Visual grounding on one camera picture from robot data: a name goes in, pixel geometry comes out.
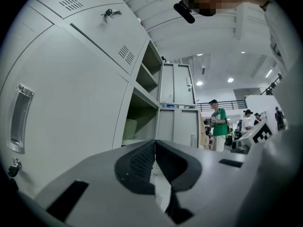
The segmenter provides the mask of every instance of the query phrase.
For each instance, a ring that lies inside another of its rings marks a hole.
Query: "linear ceiling light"
[[[270,70],[265,78],[267,78],[273,70]]]

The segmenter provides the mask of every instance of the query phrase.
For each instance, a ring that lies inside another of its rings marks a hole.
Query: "black metal railing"
[[[246,100],[235,100],[235,101],[223,101],[218,102],[219,108],[224,108],[225,110],[233,109],[246,109]],[[196,108],[200,108],[201,111],[212,111],[213,108],[208,103],[197,104]]]
[[[282,79],[282,76],[280,75],[272,84],[270,84],[270,86],[268,88],[265,89],[265,91],[263,93],[261,93],[261,95],[273,95],[272,91],[276,87],[276,85],[278,85],[280,83],[281,79]]]

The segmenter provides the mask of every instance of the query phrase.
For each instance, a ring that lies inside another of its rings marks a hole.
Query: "ceiling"
[[[180,0],[124,1],[142,20],[161,56],[167,61],[182,58],[183,64],[191,65],[194,83],[204,83],[196,90],[268,87],[280,72],[272,58],[264,12],[257,5],[244,3],[213,17],[195,14],[196,22],[189,24],[173,9]]]

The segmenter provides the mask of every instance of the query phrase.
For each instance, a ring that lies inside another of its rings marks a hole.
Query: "green t-shirt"
[[[212,119],[221,120],[226,119],[226,113],[223,108],[220,109],[220,112],[215,112],[212,115]],[[220,123],[220,124],[214,124],[214,132],[213,136],[219,136],[219,135],[227,135],[227,125],[226,123]]]

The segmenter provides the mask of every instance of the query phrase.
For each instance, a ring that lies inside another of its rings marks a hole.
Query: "headset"
[[[192,11],[207,17],[216,14],[215,9],[200,9],[199,4],[195,3],[194,0],[181,0],[174,5],[174,9],[190,24],[195,22],[195,18],[191,14]]]

